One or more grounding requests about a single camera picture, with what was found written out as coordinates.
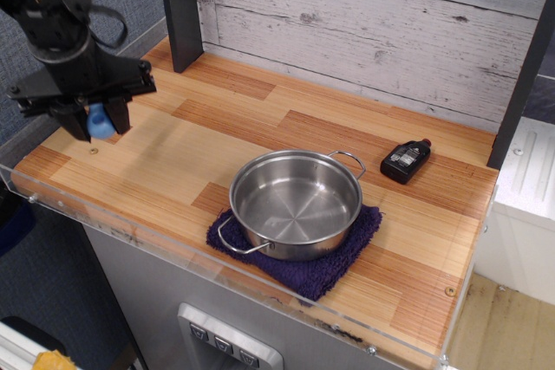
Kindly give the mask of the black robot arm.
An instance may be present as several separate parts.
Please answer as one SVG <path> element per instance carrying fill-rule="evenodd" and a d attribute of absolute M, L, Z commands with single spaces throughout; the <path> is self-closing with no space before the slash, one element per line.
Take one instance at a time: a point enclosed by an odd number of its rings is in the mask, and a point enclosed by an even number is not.
<path fill-rule="evenodd" d="M 18 23 L 29 52 L 43 65 L 7 90 L 24 116 L 47 114 L 83 141 L 129 131 L 127 104 L 156 87 L 149 62 L 111 53 L 128 34 L 119 12 L 93 0 L 1 0 L 1 9 Z M 92 14 L 123 23 L 118 37 L 99 38 L 91 29 Z"/>

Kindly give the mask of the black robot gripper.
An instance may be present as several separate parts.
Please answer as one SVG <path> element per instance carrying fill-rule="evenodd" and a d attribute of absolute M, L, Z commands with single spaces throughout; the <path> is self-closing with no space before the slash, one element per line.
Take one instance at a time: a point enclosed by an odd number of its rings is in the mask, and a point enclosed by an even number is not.
<path fill-rule="evenodd" d="M 80 105 L 54 105 L 101 103 L 115 131 L 123 135 L 130 129 L 127 104 L 136 95 L 156 91 L 152 66 L 145 60 L 111 55 L 98 47 L 32 48 L 31 54 L 42 69 L 11 84 L 6 89 L 8 97 L 26 115 L 50 110 L 76 140 L 91 141 L 86 110 Z"/>

